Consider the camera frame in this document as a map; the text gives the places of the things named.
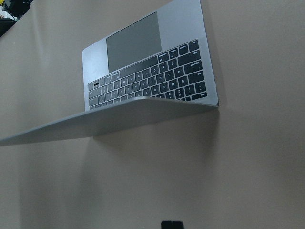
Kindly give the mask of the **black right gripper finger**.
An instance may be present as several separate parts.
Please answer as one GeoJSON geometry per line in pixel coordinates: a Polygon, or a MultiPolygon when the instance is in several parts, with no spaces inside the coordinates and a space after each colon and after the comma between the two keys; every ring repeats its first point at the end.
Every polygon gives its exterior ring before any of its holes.
{"type": "Polygon", "coordinates": [[[172,222],[171,221],[162,221],[161,229],[172,229],[172,222]]]}
{"type": "Polygon", "coordinates": [[[182,221],[173,221],[173,229],[183,229],[183,222],[182,221]]]}

